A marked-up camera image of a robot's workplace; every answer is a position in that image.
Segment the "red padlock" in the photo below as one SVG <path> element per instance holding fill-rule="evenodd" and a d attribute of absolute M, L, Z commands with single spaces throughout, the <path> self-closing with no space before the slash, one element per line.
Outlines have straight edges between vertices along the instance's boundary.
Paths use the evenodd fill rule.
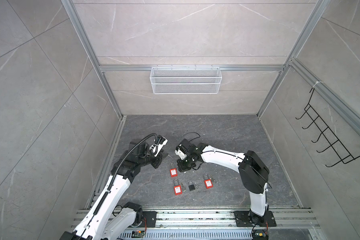
<path fill-rule="evenodd" d="M 211 180 L 211 178 L 209 177 L 209 175 L 207 173 L 203 174 L 203 179 L 204 179 L 206 189 L 210 189 L 214 186 L 213 181 Z"/>
<path fill-rule="evenodd" d="M 178 179 L 174 179 L 174 192 L 176 196 L 183 193 L 182 186 Z"/>
<path fill-rule="evenodd" d="M 178 176 L 178 170 L 177 167 L 174 163 L 170 163 L 170 175 L 172 178 L 177 177 Z"/>

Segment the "red padlock front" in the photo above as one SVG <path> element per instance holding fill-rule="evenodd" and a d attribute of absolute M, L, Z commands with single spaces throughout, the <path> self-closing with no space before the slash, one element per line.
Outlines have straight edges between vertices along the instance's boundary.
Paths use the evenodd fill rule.
<path fill-rule="evenodd" d="M 211 180 L 211 178 L 209 177 L 209 175 L 207 173 L 203 174 L 203 179 L 204 179 L 206 189 L 210 189 L 214 186 L 213 181 Z"/>

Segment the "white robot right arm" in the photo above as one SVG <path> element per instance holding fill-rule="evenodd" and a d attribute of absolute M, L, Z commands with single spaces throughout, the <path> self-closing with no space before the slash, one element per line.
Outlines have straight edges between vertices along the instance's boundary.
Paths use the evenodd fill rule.
<path fill-rule="evenodd" d="M 180 172 L 196 170 L 196 162 L 226 167 L 240 174 L 242 183 L 250 192 L 251 208 L 249 218 L 254 224 L 265 223 L 269 210 L 267 190 L 270 170 L 253 151 L 234 153 L 199 143 L 197 146 L 184 139 L 176 148 L 175 154 Z"/>

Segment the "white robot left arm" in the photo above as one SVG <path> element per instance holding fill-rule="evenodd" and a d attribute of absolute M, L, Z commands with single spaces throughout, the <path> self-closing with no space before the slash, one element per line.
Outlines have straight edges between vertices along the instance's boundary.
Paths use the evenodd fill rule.
<path fill-rule="evenodd" d="M 158 168 L 167 156 L 163 147 L 167 139 L 149 134 L 135 139 L 117 161 L 111 175 L 93 207 L 72 232 L 64 232 L 62 240 L 116 240 L 128 227 L 138 227 L 143 221 L 142 206 L 126 203 L 114 215 L 118 202 L 130 187 L 141 168 L 152 165 Z"/>

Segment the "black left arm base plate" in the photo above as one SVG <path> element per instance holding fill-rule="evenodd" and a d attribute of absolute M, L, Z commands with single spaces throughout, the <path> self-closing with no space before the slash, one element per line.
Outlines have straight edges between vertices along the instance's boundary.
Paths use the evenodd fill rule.
<path fill-rule="evenodd" d="M 157 212 L 143 211 L 142 221 L 143 221 L 143 227 L 155 228 L 157 222 Z"/>

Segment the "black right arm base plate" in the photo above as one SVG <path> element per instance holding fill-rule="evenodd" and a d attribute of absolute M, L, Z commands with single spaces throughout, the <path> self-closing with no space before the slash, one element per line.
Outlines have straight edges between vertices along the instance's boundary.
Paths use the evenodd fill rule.
<path fill-rule="evenodd" d="M 252 211 L 234 211 L 235 221 L 237 227 L 276 227 L 277 223 L 274 214 L 271 211 L 266 211 L 261 217 L 254 214 Z"/>

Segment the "aluminium front rail frame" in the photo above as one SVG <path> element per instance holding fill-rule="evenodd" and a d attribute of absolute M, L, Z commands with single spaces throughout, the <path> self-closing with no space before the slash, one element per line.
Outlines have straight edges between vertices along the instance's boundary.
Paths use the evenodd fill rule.
<path fill-rule="evenodd" d="M 246 209 L 175 209 L 156 208 L 155 228 L 128 227 L 118 237 L 121 240 L 271 240 L 277 230 L 300 230 L 308 232 L 311 240 L 326 239 L 313 211 L 310 209 L 276 207 L 274 214 L 276 227 L 237 227 L 234 211 Z M 74 217 L 72 229 L 83 220 L 89 210 L 79 210 Z"/>

